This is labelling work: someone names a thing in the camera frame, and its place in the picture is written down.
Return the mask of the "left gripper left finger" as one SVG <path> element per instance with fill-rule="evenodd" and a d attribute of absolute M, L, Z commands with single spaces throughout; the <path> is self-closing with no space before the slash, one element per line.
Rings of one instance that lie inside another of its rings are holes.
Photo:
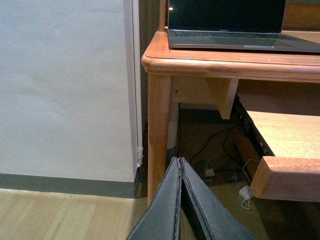
<path fill-rule="evenodd" d="M 146 212 L 128 240 L 178 240 L 181 214 L 181 163 L 173 157 Z"/>

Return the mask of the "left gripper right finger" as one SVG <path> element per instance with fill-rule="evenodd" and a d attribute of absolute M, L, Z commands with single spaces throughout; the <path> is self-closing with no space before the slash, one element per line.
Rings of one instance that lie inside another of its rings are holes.
<path fill-rule="evenodd" d="M 182 167 L 182 209 L 198 240 L 254 240 L 255 236 L 221 203 L 191 165 Z"/>

